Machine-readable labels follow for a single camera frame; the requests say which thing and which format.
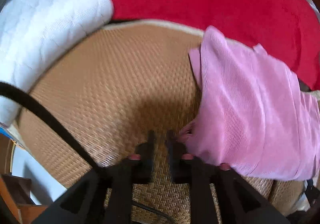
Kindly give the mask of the pink corduroy garment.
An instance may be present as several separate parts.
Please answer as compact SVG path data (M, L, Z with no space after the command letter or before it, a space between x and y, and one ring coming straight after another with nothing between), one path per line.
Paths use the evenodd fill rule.
M318 102L300 90L284 62L213 26L189 58L201 103L178 138L190 154L251 177L304 181L317 175Z

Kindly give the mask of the wooden furniture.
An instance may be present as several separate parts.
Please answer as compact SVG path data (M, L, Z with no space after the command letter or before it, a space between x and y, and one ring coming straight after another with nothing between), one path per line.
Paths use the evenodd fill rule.
M32 223L47 206L30 197L31 179L11 175L14 143L1 134L1 223Z

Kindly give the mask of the woven rattan bed mat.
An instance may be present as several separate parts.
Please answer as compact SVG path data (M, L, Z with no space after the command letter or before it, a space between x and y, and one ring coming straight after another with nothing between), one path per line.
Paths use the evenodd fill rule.
M202 37L169 22L110 25L62 56L30 91L102 166L132 154L155 131L153 180L136 185L133 198L176 223L190 221L189 188L170 180L164 137L198 112L188 52Z

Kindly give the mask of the white quilted pillow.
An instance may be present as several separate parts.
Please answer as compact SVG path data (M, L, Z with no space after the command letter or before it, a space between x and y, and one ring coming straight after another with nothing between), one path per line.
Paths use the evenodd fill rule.
M1 11L1 81L29 92L113 11L112 0L11 0Z

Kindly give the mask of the red blanket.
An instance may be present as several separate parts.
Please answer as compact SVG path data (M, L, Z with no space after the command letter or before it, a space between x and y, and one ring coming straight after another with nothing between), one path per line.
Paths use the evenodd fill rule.
M252 47L261 44L310 89L319 89L319 21L307 0L112 0L113 19L161 19Z

